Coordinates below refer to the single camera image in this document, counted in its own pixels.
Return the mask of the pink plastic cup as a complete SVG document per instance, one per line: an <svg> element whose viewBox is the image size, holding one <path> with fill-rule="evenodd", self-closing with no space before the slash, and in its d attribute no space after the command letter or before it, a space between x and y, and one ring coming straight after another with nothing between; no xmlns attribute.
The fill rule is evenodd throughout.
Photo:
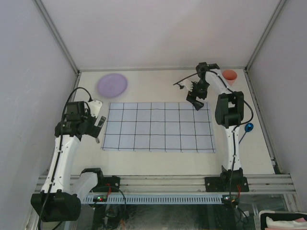
<svg viewBox="0 0 307 230"><path fill-rule="evenodd" d="M237 73L232 69L226 69L222 72L222 77L228 88L231 88L237 79Z"/></svg>

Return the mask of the blue checkered cloth placemat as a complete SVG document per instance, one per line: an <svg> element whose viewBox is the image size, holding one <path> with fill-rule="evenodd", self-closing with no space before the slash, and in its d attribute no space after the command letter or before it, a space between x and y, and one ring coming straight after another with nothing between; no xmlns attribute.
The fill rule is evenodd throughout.
<svg viewBox="0 0 307 230"><path fill-rule="evenodd" d="M101 148L112 151L214 153L210 105L111 103Z"/></svg>

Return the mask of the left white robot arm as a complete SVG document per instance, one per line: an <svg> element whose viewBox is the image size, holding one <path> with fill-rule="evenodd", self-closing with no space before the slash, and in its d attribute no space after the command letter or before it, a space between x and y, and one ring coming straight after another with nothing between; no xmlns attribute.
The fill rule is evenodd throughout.
<svg viewBox="0 0 307 230"><path fill-rule="evenodd" d="M103 103L70 102L62 120L55 127L55 147L47 178L40 193L32 194L31 205L40 222L75 221L81 212L81 201L90 190L105 187L101 169L84 169L70 185L74 158L83 136L98 138L106 118L100 115Z"/></svg>

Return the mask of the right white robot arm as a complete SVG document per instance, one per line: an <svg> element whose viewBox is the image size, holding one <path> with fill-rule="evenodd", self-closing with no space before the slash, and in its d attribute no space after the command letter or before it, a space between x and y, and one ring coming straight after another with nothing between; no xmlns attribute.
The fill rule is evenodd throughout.
<svg viewBox="0 0 307 230"><path fill-rule="evenodd" d="M243 169L239 159L239 126L244 118L244 94L231 89L218 73L220 67L201 62L196 66L199 81L185 80L183 86L188 90L186 100L198 111L204 103L197 100L206 99L208 88L212 87L217 93L214 112L215 121L223 128L224 157L222 172L217 182L207 181L210 191L234 192L243 183Z"/></svg>

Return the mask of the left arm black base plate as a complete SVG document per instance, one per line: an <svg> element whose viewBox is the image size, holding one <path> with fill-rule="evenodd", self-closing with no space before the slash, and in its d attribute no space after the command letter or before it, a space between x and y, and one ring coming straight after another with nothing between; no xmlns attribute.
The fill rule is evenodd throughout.
<svg viewBox="0 0 307 230"><path fill-rule="evenodd" d="M109 190L111 192L119 192L120 187L120 177L118 176L108 176L103 178L98 178L97 185L92 189L94 193L106 193Z"/></svg>

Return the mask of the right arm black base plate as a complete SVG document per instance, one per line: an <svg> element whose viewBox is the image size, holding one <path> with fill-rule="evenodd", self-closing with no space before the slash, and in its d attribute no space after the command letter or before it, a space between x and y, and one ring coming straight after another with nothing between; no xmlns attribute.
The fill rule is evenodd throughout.
<svg viewBox="0 0 307 230"><path fill-rule="evenodd" d="M223 180L221 177L205 177L206 192L249 192L249 185L246 177L239 179Z"/></svg>

